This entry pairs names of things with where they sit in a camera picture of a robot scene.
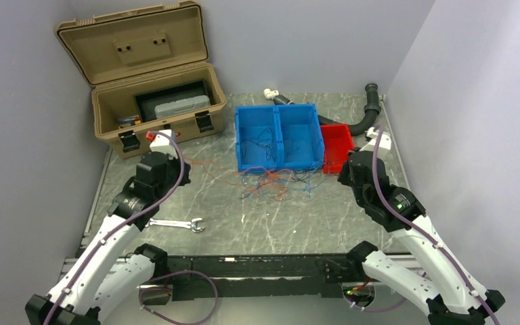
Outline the yellow black tool in toolbox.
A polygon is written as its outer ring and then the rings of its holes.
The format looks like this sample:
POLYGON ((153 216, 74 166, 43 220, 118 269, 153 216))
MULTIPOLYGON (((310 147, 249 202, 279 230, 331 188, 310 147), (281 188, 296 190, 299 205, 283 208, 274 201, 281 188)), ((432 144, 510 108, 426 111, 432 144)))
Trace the yellow black tool in toolbox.
POLYGON ((120 129, 134 125, 139 125, 141 122, 142 120, 138 115, 118 118, 116 120, 116 123, 120 129))

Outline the black tray in toolbox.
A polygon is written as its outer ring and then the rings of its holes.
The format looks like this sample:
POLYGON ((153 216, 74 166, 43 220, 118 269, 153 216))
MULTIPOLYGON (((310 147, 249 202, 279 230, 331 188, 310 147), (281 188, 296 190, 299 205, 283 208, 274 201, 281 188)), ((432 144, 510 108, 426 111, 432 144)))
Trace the black tray in toolbox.
POLYGON ((139 111, 139 117, 144 123, 159 119, 155 117, 155 106, 197 95, 207 95, 210 98, 211 104, 215 103, 213 96, 210 94, 207 82, 204 79, 173 87, 165 87, 147 93, 140 93, 134 96, 134 100, 139 111))

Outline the silver open-end wrench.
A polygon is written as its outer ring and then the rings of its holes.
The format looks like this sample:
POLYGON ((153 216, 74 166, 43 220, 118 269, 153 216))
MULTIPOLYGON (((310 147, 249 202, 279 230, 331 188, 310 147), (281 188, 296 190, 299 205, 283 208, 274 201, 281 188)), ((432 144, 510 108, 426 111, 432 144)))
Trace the silver open-end wrench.
POLYGON ((163 227, 172 227, 172 228, 183 228, 190 230, 194 233, 201 233, 205 231, 205 227, 201 227, 199 225, 200 222, 203 222, 202 218, 195 218, 191 221, 172 221, 165 219, 155 219, 151 218, 149 222, 146 224, 147 227, 151 226, 163 226, 163 227))

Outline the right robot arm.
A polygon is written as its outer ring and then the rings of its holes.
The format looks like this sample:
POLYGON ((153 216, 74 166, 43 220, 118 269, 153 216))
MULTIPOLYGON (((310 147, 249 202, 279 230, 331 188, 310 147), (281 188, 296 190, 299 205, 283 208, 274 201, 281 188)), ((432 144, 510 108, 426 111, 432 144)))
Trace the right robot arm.
POLYGON ((352 189, 357 205, 399 240, 426 273, 419 276, 363 241, 347 254, 346 272, 355 281, 368 276, 413 303, 430 324, 498 322, 506 303, 499 290, 477 281, 444 243, 424 206, 406 188, 390 182, 384 162, 371 151, 352 152, 338 181, 352 189))

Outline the blue double plastic bin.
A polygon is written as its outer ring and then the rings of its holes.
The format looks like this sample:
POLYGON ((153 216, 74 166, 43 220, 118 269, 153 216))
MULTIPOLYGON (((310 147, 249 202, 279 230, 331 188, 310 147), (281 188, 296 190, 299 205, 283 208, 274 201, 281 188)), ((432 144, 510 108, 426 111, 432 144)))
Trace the blue double plastic bin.
POLYGON ((323 165, 315 104, 238 106, 235 130, 239 172, 304 171, 323 165))

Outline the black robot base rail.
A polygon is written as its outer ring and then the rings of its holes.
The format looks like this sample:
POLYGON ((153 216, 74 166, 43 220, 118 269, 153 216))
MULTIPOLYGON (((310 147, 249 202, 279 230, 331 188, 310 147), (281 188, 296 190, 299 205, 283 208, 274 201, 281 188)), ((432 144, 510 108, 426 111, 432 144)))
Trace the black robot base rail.
POLYGON ((373 302, 373 281, 344 254, 170 255, 140 285, 151 305, 200 298, 317 295, 373 302))

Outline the tan plastic toolbox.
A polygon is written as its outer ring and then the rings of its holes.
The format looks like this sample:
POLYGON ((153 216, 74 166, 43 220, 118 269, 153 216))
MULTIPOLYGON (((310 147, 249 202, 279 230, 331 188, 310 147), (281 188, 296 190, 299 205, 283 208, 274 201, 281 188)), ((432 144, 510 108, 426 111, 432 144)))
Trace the tan plastic toolbox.
POLYGON ((149 131, 171 129, 185 142, 220 133, 227 103, 213 66, 201 5, 180 1, 71 20, 56 29, 59 42, 92 87, 96 137, 121 158, 148 151, 149 131), (204 79, 214 104, 120 129, 118 118, 139 116, 134 96, 204 79))

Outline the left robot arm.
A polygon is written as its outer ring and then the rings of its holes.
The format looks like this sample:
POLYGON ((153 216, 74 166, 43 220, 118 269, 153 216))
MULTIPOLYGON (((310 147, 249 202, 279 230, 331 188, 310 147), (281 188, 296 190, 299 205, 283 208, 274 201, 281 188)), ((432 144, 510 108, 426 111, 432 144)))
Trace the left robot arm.
POLYGON ((123 250, 137 238, 160 204, 189 183, 190 166, 182 154, 149 152, 137 163, 116 195, 100 229, 70 271, 45 295, 25 306, 30 324, 101 324, 142 282, 161 283, 167 254, 149 244, 113 276, 108 273, 123 250))

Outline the red plastic bin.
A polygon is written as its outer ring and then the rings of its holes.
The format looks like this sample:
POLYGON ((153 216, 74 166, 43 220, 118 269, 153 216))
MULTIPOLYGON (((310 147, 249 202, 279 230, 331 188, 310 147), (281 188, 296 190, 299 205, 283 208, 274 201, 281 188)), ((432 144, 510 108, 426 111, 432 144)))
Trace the red plastic bin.
POLYGON ((324 141, 324 160, 322 170, 325 174, 340 173, 349 152, 355 148, 348 125, 321 125, 324 141))

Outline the white pipe fitting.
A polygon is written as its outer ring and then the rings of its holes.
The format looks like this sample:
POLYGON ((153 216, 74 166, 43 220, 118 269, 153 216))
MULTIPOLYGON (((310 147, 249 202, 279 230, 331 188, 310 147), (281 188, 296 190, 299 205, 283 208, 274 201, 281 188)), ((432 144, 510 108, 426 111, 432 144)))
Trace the white pipe fitting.
POLYGON ((278 90, 266 88, 263 90, 263 95, 267 100, 273 100, 276 96, 280 95, 278 90))

